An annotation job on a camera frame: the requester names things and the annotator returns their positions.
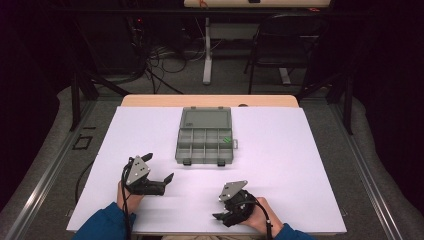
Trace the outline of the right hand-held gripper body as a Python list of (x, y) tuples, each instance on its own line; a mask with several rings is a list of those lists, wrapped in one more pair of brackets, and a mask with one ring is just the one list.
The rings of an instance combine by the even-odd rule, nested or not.
[(227, 219), (243, 219), (247, 220), (252, 214), (256, 198), (244, 190), (243, 187), (247, 184), (246, 180), (228, 182), (224, 185), (219, 201), (224, 203), (225, 212), (230, 212), (231, 216)]

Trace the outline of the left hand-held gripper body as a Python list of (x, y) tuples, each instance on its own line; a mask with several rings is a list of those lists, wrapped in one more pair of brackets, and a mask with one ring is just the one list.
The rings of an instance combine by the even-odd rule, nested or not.
[(124, 187), (134, 195), (159, 195), (165, 193), (165, 183), (150, 181), (150, 168), (141, 159), (142, 156), (129, 158), (128, 167), (124, 170)]

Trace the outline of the grey clear compartment box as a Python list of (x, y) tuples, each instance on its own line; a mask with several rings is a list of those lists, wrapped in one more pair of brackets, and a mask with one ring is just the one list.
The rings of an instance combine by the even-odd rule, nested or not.
[[(230, 137), (232, 142), (224, 143), (224, 137)], [(230, 107), (185, 107), (182, 110), (175, 151), (179, 164), (226, 166), (233, 162), (237, 148)]]

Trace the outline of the person's right hand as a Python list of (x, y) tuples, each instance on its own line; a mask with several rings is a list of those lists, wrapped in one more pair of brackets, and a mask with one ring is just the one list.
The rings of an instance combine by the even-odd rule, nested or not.
[(242, 222), (262, 234), (267, 233), (267, 220), (270, 220), (271, 235), (275, 237), (284, 227), (284, 223), (278, 218), (268, 201), (264, 197), (257, 197), (259, 206), (256, 206), (250, 217)]

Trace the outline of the person's left hand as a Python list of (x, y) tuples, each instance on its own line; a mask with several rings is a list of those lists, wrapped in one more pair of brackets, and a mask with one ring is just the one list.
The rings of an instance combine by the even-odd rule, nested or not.
[(132, 195), (127, 189), (122, 187), (121, 183), (118, 183), (117, 200), (118, 207), (123, 210), (124, 206), (127, 206), (127, 212), (129, 214), (134, 213), (144, 198), (143, 195)]

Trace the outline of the white board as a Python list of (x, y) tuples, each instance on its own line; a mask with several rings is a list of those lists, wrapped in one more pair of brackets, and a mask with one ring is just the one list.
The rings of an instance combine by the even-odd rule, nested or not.
[(215, 219), (224, 206), (225, 183), (246, 181), (246, 190), (265, 197), (291, 227), (310, 234), (346, 230), (305, 113), (290, 107), (236, 107), (232, 164), (193, 164), (175, 160), (182, 110), (179, 107), (120, 107), (116, 110), (67, 226), (76, 231), (116, 197), (129, 157), (152, 154), (149, 177), (173, 178), (162, 196), (147, 196), (137, 211), (139, 234), (235, 235), (246, 226), (226, 227)]

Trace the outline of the light wooden table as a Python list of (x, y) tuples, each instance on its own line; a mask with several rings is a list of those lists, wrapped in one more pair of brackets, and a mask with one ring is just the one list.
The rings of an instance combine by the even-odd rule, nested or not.
[(124, 107), (294, 107), (299, 104), (292, 95), (159, 95), (131, 94), (123, 98)]

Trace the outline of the black metal stand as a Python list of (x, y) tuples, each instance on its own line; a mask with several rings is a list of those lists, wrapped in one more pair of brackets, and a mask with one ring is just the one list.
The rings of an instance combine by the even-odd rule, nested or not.
[(99, 97), (99, 93), (95, 88), (95, 84), (99, 83), (106, 88), (112, 90), (120, 96), (127, 96), (127, 90), (118, 87), (104, 77), (90, 71), (75, 73), (71, 78), (71, 101), (72, 101), (72, 125), (71, 131), (74, 131), (81, 122), (81, 102), (80, 93), (83, 93), (89, 101), (95, 101)]
[(337, 104), (341, 97), (343, 100), (342, 123), (348, 134), (352, 135), (351, 116), (353, 103), (353, 77), (349, 74), (336, 73), (312, 86), (303, 88), (295, 98), (298, 102), (314, 92), (320, 90), (324, 86), (330, 85), (330, 90), (327, 93), (326, 101), (329, 104)]

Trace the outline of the white desk leg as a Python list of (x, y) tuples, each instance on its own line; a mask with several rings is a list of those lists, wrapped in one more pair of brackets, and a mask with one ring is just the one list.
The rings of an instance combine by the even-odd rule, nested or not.
[(211, 56), (211, 37), (210, 37), (210, 19), (205, 19), (205, 61), (203, 72), (203, 84), (209, 85), (212, 76), (212, 56)]

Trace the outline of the black folding chair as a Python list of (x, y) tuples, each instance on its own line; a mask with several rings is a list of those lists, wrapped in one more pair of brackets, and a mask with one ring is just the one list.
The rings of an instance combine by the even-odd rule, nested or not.
[(259, 68), (307, 69), (310, 57), (328, 22), (318, 16), (284, 16), (264, 19), (253, 37), (244, 72), (249, 72), (248, 93), (252, 93), (254, 71)]

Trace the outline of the white desk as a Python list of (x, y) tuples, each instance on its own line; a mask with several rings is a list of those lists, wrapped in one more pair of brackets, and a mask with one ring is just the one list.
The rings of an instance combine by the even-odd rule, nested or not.
[[(184, 0), (186, 8), (191, 9), (328, 9), (332, 0)], [(229, 40), (247, 39), (253, 32), (254, 24), (247, 23), (210, 23), (210, 37)]]

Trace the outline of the aluminium floor rail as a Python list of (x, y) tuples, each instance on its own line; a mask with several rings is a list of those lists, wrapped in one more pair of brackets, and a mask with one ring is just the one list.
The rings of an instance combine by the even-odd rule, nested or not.
[(72, 127), (71, 106), (66, 102), (60, 105), (52, 129), (35, 160), (0, 213), (0, 240), (19, 240), (26, 234), (95, 106), (95, 101), (84, 103), (80, 120)]
[(342, 132), (344, 140), (347, 142), (353, 156), (356, 171), (359, 174), (361, 182), (365, 188), (371, 205), (376, 213), (380, 225), (382, 226), (387, 240), (404, 240), (389, 207), (378, 188), (376, 181), (369, 169), (365, 157), (363, 156), (360, 147), (355, 139), (355, 136), (349, 134), (342, 120), (343, 113), (338, 105), (330, 104), (329, 108), (337, 122), (337, 125)]

